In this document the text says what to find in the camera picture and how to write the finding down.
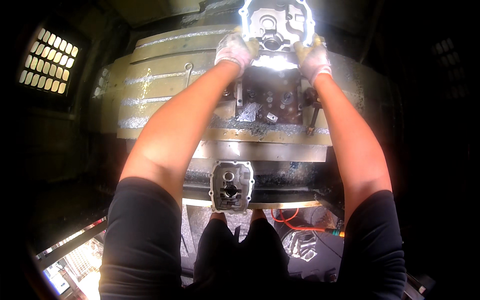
forearm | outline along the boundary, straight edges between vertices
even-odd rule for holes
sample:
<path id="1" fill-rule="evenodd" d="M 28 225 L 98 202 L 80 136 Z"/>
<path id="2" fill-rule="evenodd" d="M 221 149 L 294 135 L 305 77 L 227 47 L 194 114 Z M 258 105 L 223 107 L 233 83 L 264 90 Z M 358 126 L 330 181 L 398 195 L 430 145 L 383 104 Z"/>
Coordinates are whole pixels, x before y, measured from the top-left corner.
<path id="1" fill-rule="evenodd" d="M 159 108 L 138 137 L 120 179 L 151 180 L 181 207 L 188 164 L 222 92 L 239 70 L 237 64 L 221 61 Z"/>
<path id="2" fill-rule="evenodd" d="M 328 74 L 314 87 L 322 102 L 345 190 L 345 222 L 373 193 L 392 190 L 383 151 L 365 120 Z"/>

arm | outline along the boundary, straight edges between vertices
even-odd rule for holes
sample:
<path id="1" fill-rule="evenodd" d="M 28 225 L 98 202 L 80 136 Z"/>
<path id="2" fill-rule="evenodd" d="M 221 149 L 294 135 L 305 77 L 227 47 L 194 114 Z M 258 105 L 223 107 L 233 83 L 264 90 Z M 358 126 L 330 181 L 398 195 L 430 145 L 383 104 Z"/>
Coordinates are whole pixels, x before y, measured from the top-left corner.
<path id="1" fill-rule="evenodd" d="M 182 206 L 183 180 L 193 153 L 227 85 L 241 76 L 258 52 L 237 27 L 218 44 L 215 67 L 178 93 L 150 118 L 133 147 L 120 180 L 139 177 L 164 188 Z M 193 112 L 193 117 L 186 116 Z"/>
<path id="2" fill-rule="evenodd" d="M 328 123 L 345 191 L 345 224 L 369 196 L 392 190 L 383 151 L 365 120 L 332 79 L 326 48 L 317 34 L 313 46 L 295 43 L 302 73 L 317 90 Z"/>

stacked aluminum parts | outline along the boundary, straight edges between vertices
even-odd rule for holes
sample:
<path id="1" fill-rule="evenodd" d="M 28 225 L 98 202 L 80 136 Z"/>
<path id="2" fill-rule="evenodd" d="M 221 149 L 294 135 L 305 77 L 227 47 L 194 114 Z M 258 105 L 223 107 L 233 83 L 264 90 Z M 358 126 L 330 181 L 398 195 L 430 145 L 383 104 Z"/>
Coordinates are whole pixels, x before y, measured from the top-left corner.
<path id="1" fill-rule="evenodd" d="M 249 161 L 216 161 L 210 174 L 212 210 L 246 215 L 254 183 Z"/>
<path id="2" fill-rule="evenodd" d="M 285 251 L 291 257 L 301 258 L 309 262 L 317 255 L 315 245 L 317 240 L 312 231 L 293 231 L 283 241 Z"/>
<path id="3" fill-rule="evenodd" d="M 293 44 L 312 44 L 315 21 L 306 0 L 246 0 L 239 10 L 243 38 L 258 39 L 270 51 L 293 52 Z"/>

gloved hand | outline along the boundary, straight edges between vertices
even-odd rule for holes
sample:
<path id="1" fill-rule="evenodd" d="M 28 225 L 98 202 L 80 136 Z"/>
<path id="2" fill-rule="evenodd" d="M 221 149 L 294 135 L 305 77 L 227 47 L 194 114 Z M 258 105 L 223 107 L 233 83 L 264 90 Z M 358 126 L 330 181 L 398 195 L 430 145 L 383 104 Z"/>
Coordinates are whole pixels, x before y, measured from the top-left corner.
<path id="1" fill-rule="evenodd" d="M 325 73 L 332 76 L 327 48 L 318 34 L 313 34 L 311 47 L 304 47 L 302 42 L 295 42 L 293 47 L 299 59 L 300 71 L 303 76 L 307 77 L 312 86 L 318 74 Z"/>
<path id="2" fill-rule="evenodd" d="M 221 60 L 229 60 L 240 66 L 238 77 L 243 75 L 245 68 L 250 65 L 258 54 L 258 41 L 251 38 L 245 42 L 241 36 L 241 27 L 237 26 L 228 33 L 216 47 L 215 65 Z"/>

bright light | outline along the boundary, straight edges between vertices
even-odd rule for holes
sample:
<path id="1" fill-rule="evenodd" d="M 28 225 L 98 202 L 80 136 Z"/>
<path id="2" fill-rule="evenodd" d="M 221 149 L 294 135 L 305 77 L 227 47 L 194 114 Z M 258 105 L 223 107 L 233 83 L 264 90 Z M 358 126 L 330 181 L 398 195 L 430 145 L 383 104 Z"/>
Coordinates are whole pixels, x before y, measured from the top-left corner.
<path id="1" fill-rule="evenodd" d="M 267 67 L 276 71 L 298 69 L 298 65 L 288 62 L 283 56 L 261 55 L 259 59 L 254 60 L 252 66 Z"/>

